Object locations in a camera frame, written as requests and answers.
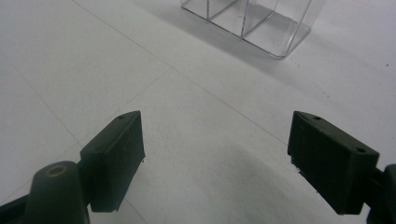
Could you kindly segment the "clear acrylic divided organizer box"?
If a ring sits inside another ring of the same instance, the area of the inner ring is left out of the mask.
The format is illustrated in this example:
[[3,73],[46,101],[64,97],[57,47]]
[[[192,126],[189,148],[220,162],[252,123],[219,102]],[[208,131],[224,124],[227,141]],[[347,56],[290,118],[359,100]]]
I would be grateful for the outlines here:
[[183,10],[274,59],[311,33],[327,0],[179,0]]

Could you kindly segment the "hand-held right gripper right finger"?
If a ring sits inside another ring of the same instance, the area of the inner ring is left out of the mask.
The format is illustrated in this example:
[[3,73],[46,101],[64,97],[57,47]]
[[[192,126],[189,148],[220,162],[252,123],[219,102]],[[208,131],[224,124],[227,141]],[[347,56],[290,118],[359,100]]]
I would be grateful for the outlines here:
[[321,117],[295,111],[288,154],[291,163],[339,215],[357,215],[379,153]]

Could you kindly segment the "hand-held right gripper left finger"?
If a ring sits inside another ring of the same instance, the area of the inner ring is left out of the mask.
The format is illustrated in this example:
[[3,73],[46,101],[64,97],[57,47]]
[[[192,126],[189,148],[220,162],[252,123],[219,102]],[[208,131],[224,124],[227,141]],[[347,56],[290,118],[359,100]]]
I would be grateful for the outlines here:
[[93,212],[118,211],[142,160],[141,112],[115,117],[81,151],[79,168]]

